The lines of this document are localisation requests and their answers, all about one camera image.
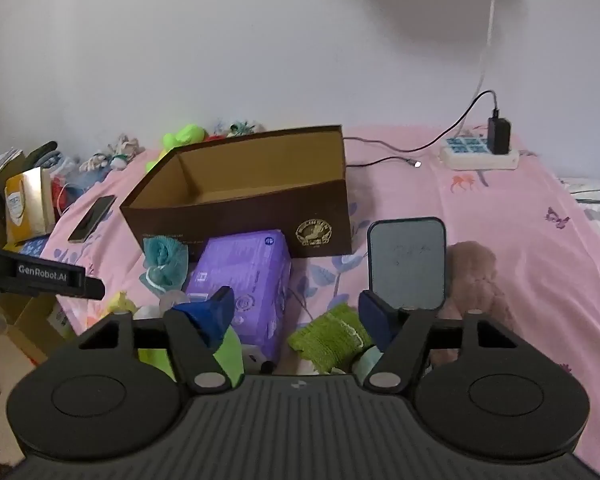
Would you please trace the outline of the black charger adapter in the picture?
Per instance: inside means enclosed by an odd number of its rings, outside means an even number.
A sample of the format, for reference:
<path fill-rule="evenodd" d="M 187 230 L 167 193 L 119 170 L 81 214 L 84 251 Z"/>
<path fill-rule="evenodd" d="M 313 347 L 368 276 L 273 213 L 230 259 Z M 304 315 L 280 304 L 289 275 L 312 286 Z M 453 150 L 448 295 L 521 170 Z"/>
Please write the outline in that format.
<path fill-rule="evenodd" d="M 498 108 L 494 107 L 488 121 L 488 134 L 486 135 L 486 145 L 493 155 L 509 153 L 510 130 L 512 130 L 512 125 L 509 120 L 502 117 Z"/>

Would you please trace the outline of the white green plush toy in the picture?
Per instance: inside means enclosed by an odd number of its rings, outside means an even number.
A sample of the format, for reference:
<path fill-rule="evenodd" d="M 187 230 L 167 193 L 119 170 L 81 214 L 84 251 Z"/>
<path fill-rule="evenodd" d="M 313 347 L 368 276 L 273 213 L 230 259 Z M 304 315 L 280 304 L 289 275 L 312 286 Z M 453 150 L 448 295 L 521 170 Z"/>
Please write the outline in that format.
<path fill-rule="evenodd" d="M 123 170 L 144 148 L 135 138 L 122 133 L 114 144 L 108 144 L 102 151 L 95 153 L 79 166 L 81 172 L 101 169 Z"/>

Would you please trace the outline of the purple tissue pack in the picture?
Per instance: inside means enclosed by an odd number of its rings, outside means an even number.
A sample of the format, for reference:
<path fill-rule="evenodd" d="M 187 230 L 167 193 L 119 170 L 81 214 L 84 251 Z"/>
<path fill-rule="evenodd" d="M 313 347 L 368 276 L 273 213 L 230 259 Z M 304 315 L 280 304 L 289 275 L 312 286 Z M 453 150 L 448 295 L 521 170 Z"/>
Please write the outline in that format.
<path fill-rule="evenodd" d="M 279 360 L 290 271 L 284 234 L 269 230 L 208 240 L 189 274 L 185 293 L 193 300 L 205 300 L 223 286 L 234 292 L 232 327 L 250 372 Z"/>

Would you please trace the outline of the green yellow plush dinosaur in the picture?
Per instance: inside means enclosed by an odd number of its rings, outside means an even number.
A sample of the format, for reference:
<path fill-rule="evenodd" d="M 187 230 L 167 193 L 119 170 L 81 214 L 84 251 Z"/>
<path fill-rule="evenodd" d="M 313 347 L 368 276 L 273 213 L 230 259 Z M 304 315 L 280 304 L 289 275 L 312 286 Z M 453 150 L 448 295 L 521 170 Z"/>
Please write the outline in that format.
<path fill-rule="evenodd" d="M 154 168 L 166 154 L 174 150 L 174 148 L 181 148 L 182 146 L 197 144 L 202 142 L 207 137 L 207 131 L 201 126 L 195 124 L 189 124 L 178 130 L 177 133 L 166 133 L 162 137 L 162 150 L 158 157 L 151 160 L 145 165 L 145 170 L 149 172 Z"/>

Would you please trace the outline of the grey phone on stand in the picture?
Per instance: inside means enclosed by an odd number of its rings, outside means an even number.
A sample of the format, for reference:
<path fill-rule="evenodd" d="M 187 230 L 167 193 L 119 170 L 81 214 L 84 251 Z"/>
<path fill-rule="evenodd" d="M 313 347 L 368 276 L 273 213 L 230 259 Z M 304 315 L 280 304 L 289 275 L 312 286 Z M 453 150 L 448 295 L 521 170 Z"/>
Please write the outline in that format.
<path fill-rule="evenodd" d="M 367 231 L 370 290 L 393 309 L 440 309 L 446 298 L 446 229 L 436 217 L 379 220 Z"/>

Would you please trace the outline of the pink plush bear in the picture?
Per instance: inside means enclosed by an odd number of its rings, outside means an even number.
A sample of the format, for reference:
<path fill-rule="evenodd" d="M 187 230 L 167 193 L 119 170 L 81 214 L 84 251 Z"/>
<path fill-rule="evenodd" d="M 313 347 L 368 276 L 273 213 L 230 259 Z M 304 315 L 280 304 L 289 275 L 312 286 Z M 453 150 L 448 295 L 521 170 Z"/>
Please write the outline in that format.
<path fill-rule="evenodd" d="M 438 318 L 462 320 L 466 314 L 485 313 L 508 330 L 518 333 L 504 292 L 496 284 L 496 257 L 490 248 L 466 240 L 446 252 L 448 296 Z"/>

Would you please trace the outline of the cardboard box on floor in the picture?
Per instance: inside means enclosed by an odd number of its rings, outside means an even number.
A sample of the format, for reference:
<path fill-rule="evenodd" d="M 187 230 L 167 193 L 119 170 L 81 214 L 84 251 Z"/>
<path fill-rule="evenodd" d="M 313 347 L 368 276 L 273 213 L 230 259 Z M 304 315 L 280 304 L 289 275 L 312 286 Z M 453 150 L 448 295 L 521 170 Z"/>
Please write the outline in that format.
<path fill-rule="evenodd" d="M 0 248 L 23 254 L 23 247 L 7 243 L 5 222 L 0 217 Z M 34 365 L 46 361 L 76 336 L 56 297 L 50 294 L 1 294 L 0 314 L 6 320 L 6 335 Z"/>

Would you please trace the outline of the yellow white paper bag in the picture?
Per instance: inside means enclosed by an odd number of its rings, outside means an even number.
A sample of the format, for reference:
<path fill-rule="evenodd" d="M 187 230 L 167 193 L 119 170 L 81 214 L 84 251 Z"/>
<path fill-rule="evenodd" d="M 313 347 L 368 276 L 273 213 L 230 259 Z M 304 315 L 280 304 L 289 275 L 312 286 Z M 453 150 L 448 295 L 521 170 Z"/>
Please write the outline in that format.
<path fill-rule="evenodd" d="M 6 235 L 9 243 L 23 243 L 50 234 L 56 223 L 52 180 L 36 167 L 5 183 Z"/>

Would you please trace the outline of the white power strip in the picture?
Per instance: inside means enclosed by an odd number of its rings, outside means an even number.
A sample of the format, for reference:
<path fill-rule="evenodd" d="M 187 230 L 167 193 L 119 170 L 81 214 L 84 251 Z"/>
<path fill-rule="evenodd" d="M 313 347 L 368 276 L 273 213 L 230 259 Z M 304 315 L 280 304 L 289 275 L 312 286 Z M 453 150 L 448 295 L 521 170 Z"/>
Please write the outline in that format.
<path fill-rule="evenodd" d="M 504 155 L 493 154 L 480 136 L 445 139 L 439 156 L 445 166 L 456 171 L 515 170 L 520 159 L 514 148 Z"/>

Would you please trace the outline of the panda plush toy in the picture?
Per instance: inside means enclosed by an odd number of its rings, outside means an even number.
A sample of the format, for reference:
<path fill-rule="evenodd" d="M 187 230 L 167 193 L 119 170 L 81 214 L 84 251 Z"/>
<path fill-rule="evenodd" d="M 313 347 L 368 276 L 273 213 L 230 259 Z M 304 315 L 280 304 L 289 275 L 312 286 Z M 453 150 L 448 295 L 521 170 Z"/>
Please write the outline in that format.
<path fill-rule="evenodd" d="M 250 136 L 250 134 L 256 134 L 265 132 L 264 125 L 260 122 L 218 122 L 210 133 L 210 136 L 219 136 L 220 138 L 234 138 L 234 136 Z"/>

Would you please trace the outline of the black smartphone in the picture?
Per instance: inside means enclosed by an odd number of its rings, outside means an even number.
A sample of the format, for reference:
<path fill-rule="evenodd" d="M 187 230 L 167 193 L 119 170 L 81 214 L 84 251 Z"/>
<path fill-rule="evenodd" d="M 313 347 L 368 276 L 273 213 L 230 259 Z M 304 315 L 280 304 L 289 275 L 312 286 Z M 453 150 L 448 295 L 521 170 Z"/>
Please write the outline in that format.
<path fill-rule="evenodd" d="M 84 242 L 84 240 L 87 240 L 102 221 L 102 218 L 108 214 L 108 211 L 110 211 L 115 200 L 116 196 L 114 195 L 100 196 L 95 200 L 95 203 L 90 207 L 87 213 L 84 214 L 78 225 L 68 237 L 68 241 L 70 243 L 81 243 Z"/>

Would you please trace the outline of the pink patterned bedsheet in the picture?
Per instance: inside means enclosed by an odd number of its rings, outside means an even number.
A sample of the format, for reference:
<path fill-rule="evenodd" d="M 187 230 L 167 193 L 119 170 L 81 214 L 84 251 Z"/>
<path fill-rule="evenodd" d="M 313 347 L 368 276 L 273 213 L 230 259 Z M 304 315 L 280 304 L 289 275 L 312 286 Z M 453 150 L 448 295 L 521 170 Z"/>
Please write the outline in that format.
<path fill-rule="evenodd" d="M 435 148 L 420 167 L 389 159 L 389 146 L 427 131 L 379 127 L 346 136 L 350 255 L 297 260 L 285 326 L 300 327 L 330 304 L 355 304 L 367 282 L 366 232 L 377 220 L 440 218 L 450 243 L 494 252 L 496 281 L 516 330 L 576 376 L 592 412 L 578 444 L 600 472 L 600 234 L 558 180 L 530 154 L 515 170 L 445 168 Z"/>

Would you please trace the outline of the brown cardboard box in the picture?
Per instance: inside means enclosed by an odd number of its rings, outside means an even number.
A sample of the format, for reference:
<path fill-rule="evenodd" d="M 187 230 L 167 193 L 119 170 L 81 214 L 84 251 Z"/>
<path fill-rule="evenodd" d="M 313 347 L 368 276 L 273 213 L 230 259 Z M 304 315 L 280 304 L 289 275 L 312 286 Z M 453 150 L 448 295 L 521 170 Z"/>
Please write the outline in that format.
<path fill-rule="evenodd" d="M 349 255 L 340 126 L 295 128 L 174 148 L 120 210 L 138 242 L 163 235 L 201 254 L 210 238 L 279 230 L 291 257 Z"/>

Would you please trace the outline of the dark green knitted cloth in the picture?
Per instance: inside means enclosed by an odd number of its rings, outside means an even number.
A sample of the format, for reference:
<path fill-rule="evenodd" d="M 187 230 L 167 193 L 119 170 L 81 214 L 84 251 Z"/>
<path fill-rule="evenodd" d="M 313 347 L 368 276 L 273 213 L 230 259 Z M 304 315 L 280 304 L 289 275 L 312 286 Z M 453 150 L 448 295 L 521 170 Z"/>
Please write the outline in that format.
<path fill-rule="evenodd" d="M 374 345 L 358 311 L 347 304 L 337 304 L 314 318 L 293 332 L 287 342 L 318 374 L 329 374 L 334 368 L 345 370 L 356 356 Z"/>

